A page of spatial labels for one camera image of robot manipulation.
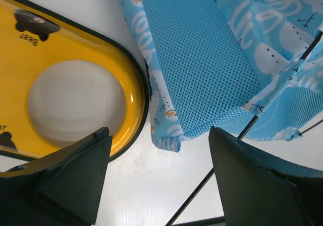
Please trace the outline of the blue snowman pet tent fabric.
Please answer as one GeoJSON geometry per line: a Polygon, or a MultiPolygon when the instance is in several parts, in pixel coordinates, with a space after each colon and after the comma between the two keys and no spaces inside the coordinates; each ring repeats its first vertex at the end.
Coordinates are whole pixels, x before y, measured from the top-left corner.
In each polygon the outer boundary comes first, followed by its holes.
{"type": "Polygon", "coordinates": [[[148,66],[153,144],[220,127],[300,137],[322,111],[322,0],[119,0],[148,66]]]}

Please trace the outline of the black tent pole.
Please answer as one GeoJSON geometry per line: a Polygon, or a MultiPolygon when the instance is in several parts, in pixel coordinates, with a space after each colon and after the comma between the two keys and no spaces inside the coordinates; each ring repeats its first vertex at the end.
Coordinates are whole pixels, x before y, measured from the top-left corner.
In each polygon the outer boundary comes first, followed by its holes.
{"type": "Polygon", "coordinates": [[[306,132],[310,131],[311,129],[315,128],[316,126],[320,125],[323,122],[323,119],[320,120],[319,122],[315,123],[314,125],[312,125],[311,127],[305,129],[304,131],[299,133],[299,136],[302,136],[303,134],[305,134],[306,132]]]}
{"type": "MultiPolygon", "coordinates": [[[[300,60],[305,60],[310,52],[316,47],[319,41],[322,38],[322,31],[318,33],[315,37],[314,41],[311,43],[309,48],[303,53],[300,57],[300,60]]],[[[247,126],[242,130],[242,132],[238,135],[238,139],[244,138],[244,136],[249,132],[252,126],[258,120],[258,116],[254,115],[247,126]]],[[[189,197],[185,200],[185,202],[181,205],[181,207],[175,212],[175,214],[170,218],[170,220],[166,223],[166,226],[171,226],[177,220],[177,218],[182,214],[182,212],[187,208],[187,206],[191,203],[191,201],[196,197],[196,195],[200,192],[200,190],[205,186],[205,184],[210,180],[210,178],[214,175],[214,168],[212,168],[207,175],[203,178],[203,180],[198,184],[198,186],[194,189],[194,191],[189,195],[189,197]]]]}

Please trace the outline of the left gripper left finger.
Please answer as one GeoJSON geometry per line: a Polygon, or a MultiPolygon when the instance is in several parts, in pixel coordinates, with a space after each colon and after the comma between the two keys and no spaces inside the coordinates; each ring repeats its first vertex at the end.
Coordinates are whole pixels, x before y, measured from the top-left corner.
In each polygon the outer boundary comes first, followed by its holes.
{"type": "Polygon", "coordinates": [[[1,173],[1,225],[94,225],[113,137],[107,127],[1,173]]]}

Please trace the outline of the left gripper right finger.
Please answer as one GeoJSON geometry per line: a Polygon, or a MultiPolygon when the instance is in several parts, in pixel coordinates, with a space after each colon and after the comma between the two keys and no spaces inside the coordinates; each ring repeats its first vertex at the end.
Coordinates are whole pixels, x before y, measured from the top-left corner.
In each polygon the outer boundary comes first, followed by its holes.
{"type": "Polygon", "coordinates": [[[322,171],[212,127],[209,148],[227,225],[322,225],[322,171]]]}

